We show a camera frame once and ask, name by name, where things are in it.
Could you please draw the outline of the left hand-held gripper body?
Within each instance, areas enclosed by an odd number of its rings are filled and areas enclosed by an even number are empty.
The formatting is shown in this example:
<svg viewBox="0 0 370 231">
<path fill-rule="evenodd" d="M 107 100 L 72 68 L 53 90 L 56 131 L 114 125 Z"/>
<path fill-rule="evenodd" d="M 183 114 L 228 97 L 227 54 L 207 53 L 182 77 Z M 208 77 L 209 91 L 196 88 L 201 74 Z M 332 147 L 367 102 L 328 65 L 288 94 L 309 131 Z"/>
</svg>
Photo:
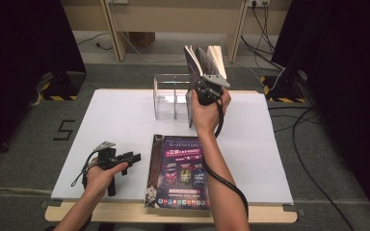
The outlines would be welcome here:
<svg viewBox="0 0 370 231">
<path fill-rule="evenodd" d="M 102 169 L 111 169 L 115 167 L 116 165 L 119 165 L 120 163 L 126 162 L 126 160 L 122 155 L 116 156 L 116 149 L 113 147 L 116 144 L 110 141 L 104 141 L 101 143 L 97 148 L 95 148 L 93 151 L 94 153 L 97 152 L 97 160 L 98 165 Z M 127 174 L 127 169 L 124 169 L 121 174 L 124 176 Z M 115 176 L 113 176 L 109 186 L 108 186 L 108 195 L 109 196 L 115 196 L 116 195 L 116 183 L 115 183 Z"/>
</svg>

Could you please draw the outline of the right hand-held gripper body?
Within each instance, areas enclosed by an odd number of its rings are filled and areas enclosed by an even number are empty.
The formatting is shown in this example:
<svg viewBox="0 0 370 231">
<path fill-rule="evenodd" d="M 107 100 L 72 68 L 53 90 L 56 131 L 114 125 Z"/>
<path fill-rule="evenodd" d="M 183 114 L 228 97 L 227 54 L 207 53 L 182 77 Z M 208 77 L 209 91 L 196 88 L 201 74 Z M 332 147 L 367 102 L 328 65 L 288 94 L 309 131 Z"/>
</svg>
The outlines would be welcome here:
<svg viewBox="0 0 370 231">
<path fill-rule="evenodd" d="M 222 97 L 223 89 L 230 87 L 229 82 L 220 74 L 203 75 L 195 83 L 195 91 L 200 105 L 210 105 Z"/>
</svg>

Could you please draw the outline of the clear acrylic book rack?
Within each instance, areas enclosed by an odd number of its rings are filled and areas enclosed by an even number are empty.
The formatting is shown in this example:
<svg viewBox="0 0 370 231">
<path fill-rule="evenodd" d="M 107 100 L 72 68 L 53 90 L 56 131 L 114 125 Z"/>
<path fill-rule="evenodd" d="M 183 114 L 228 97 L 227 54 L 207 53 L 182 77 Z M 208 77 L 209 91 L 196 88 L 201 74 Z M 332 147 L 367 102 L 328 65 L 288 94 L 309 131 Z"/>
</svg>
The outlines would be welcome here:
<svg viewBox="0 0 370 231">
<path fill-rule="evenodd" d="M 188 74 L 156 74 L 153 80 L 153 105 L 155 118 L 188 119 Z"/>
</svg>

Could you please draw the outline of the person's left hand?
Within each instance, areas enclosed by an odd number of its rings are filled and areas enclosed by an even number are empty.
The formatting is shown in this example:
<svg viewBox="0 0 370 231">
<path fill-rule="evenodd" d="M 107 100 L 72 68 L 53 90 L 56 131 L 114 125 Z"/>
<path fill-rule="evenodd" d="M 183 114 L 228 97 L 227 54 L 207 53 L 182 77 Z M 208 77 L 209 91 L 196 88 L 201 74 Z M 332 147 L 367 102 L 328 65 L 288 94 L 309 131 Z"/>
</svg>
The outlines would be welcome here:
<svg viewBox="0 0 370 231">
<path fill-rule="evenodd" d="M 115 175 L 127 168 L 128 164 L 126 162 L 110 169 L 102 169 L 99 166 L 91 167 L 88 171 L 88 183 L 85 188 L 85 194 L 101 198 Z"/>
</svg>

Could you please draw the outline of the person's right hand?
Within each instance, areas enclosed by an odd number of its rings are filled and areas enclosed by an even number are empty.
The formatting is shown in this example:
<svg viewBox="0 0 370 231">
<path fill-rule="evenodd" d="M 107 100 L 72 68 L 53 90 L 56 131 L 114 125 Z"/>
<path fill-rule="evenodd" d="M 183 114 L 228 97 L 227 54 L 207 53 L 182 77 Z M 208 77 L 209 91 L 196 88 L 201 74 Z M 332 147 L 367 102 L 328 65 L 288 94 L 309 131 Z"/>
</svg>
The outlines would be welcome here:
<svg viewBox="0 0 370 231">
<path fill-rule="evenodd" d="M 220 123 L 220 115 L 225 115 L 230 102 L 231 96 L 227 89 L 223 89 L 223 94 L 218 104 L 212 103 L 207 106 L 200 105 L 197 93 L 194 90 L 192 91 L 193 123 L 201 139 L 214 136 L 215 129 Z"/>
</svg>

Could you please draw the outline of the white board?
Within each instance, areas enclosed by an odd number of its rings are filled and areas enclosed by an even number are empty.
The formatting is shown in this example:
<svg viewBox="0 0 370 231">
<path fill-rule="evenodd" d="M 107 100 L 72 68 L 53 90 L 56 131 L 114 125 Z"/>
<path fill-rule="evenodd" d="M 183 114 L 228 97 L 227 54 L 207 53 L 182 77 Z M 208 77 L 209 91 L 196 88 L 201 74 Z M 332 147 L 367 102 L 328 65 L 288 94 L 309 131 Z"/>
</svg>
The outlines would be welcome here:
<svg viewBox="0 0 370 231">
<path fill-rule="evenodd" d="M 233 91 L 218 144 L 249 203 L 291 204 L 292 194 L 279 157 L 265 97 Z M 83 185 L 77 178 L 88 156 L 104 141 L 117 152 L 133 151 L 142 159 L 117 175 L 115 200 L 145 200 L 151 146 L 155 134 L 193 136 L 188 120 L 157 120 L 152 90 L 96 90 L 54 187 L 53 199 L 77 199 Z"/>
</svg>

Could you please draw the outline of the wooden table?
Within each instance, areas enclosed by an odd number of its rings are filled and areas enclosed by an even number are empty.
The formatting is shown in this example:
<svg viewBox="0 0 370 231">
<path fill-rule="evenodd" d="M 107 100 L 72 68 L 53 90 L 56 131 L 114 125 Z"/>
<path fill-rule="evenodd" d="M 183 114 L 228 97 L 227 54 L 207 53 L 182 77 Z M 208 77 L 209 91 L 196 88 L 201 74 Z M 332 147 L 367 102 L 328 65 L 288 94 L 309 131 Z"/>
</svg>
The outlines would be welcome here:
<svg viewBox="0 0 370 231">
<path fill-rule="evenodd" d="M 60 205 L 47 208 L 45 217 L 49 221 L 62 219 L 73 206 L 75 199 L 60 200 Z M 249 203 L 251 223 L 293 223 L 298 215 L 291 204 Z M 201 210 L 147 208 L 139 200 L 115 200 L 106 196 L 92 213 L 92 220 L 99 222 L 149 222 L 149 223 L 209 223 L 209 212 Z"/>
</svg>

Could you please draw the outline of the black striped-tape stand base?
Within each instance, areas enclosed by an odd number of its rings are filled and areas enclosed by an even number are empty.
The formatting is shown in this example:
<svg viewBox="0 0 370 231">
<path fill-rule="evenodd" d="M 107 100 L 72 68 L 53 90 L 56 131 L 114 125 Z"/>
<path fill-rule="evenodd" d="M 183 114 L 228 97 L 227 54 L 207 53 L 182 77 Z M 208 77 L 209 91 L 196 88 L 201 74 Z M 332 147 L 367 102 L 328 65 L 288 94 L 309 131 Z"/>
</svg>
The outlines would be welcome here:
<svg viewBox="0 0 370 231">
<path fill-rule="evenodd" d="M 304 94 L 293 77 L 288 77 L 283 70 L 276 76 L 262 76 L 265 98 L 271 102 L 304 103 Z"/>
<path fill-rule="evenodd" d="M 86 79 L 85 72 L 67 71 L 60 77 L 50 75 L 40 91 L 40 98 L 51 101 L 75 100 Z"/>
</svg>

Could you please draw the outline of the beige wooden desk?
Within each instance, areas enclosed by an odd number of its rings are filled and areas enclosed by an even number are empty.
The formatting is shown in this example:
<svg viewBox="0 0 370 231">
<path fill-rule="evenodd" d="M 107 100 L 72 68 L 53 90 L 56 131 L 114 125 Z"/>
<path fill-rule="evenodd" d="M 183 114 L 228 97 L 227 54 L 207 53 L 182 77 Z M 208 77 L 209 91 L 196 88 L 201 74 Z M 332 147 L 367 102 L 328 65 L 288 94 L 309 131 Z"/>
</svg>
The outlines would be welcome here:
<svg viewBox="0 0 370 231">
<path fill-rule="evenodd" d="M 237 59 L 241 36 L 280 33 L 292 0 L 270 0 L 269 7 L 248 8 L 249 0 L 129 0 L 127 5 L 108 0 L 61 0 L 74 31 L 111 34 L 116 60 L 124 60 L 130 32 L 219 34 L 224 37 L 227 59 Z"/>
</svg>

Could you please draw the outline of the brown cardboard box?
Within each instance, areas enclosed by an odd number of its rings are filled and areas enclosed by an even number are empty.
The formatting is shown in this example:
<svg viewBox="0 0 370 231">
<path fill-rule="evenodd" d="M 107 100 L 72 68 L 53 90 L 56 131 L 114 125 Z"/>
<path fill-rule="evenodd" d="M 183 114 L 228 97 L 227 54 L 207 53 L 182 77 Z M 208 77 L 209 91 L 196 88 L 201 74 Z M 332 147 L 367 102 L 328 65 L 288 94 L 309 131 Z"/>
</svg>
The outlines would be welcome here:
<svg viewBox="0 0 370 231">
<path fill-rule="evenodd" d="M 130 32 L 129 37 L 132 44 L 140 47 L 148 47 L 155 41 L 154 32 Z"/>
</svg>

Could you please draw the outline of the black curtain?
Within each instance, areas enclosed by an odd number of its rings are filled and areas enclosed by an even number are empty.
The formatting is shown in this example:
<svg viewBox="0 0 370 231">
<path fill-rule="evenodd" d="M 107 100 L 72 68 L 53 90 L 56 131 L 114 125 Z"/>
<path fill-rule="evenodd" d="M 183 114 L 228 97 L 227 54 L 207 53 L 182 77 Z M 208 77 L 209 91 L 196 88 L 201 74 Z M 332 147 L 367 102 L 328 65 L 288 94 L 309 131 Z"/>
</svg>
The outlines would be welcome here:
<svg viewBox="0 0 370 231">
<path fill-rule="evenodd" d="M 338 152 L 370 201 L 370 0 L 291 0 L 274 62 L 303 71 Z"/>
<path fill-rule="evenodd" d="M 44 74 L 85 70 L 61 0 L 0 0 L 0 146 Z"/>
</svg>

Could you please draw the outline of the wall power socket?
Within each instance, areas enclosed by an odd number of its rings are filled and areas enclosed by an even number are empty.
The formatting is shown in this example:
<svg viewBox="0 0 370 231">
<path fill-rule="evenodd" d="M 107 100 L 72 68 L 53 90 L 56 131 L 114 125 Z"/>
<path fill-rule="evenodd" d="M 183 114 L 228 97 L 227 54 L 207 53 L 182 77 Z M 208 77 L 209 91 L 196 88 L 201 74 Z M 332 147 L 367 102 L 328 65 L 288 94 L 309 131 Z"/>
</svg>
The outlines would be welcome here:
<svg viewBox="0 0 370 231">
<path fill-rule="evenodd" d="M 270 0 L 249 0 L 248 7 L 249 8 L 266 8 L 269 7 Z"/>
</svg>

